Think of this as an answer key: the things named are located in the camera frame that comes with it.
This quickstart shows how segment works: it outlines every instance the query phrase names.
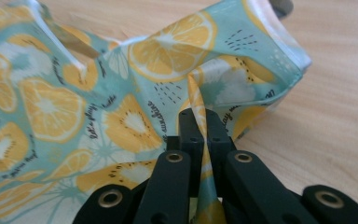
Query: wooden surface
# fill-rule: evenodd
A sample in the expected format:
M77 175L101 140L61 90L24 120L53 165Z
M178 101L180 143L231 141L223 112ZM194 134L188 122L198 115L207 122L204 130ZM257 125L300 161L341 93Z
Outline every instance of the wooden surface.
M54 18L121 40L149 35L217 0L42 0ZM294 0L283 21L313 65L238 148L300 193L324 184L358 202L358 1Z

